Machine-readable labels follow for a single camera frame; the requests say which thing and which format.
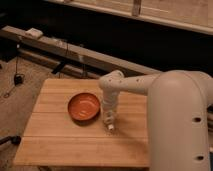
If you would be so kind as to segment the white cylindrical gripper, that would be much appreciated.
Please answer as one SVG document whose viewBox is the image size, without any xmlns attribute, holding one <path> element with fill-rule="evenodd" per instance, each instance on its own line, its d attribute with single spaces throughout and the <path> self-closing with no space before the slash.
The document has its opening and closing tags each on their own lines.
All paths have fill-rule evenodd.
<svg viewBox="0 0 213 171">
<path fill-rule="evenodd" d="M 105 124 L 113 124 L 117 113 L 118 92 L 104 91 L 102 98 L 102 114 Z"/>
</svg>

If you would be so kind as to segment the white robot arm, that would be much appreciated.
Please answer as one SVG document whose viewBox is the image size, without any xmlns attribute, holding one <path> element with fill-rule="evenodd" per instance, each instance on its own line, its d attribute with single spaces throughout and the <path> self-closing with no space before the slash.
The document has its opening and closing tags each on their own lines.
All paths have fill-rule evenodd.
<svg viewBox="0 0 213 171">
<path fill-rule="evenodd" d="M 147 97 L 150 171 L 211 171 L 207 108 L 213 104 L 213 77 L 184 70 L 126 77 L 116 70 L 101 77 L 99 87 L 109 129 L 120 92 Z"/>
</svg>

